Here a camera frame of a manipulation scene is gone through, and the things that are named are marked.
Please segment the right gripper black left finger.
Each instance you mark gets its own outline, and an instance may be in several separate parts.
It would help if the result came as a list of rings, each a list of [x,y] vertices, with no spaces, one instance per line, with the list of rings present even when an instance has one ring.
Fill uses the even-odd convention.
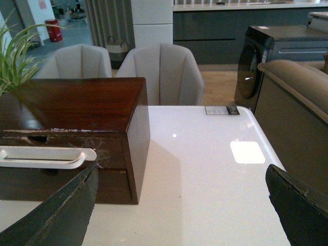
[[[82,245],[94,209],[98,169],[90,165],[1,232],[1,245]]]

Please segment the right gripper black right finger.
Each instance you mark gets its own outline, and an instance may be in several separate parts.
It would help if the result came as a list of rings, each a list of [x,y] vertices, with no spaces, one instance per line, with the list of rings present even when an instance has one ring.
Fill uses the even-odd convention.
[[[290,244],[327,245],[327,196],[273,164],[265,181]]]

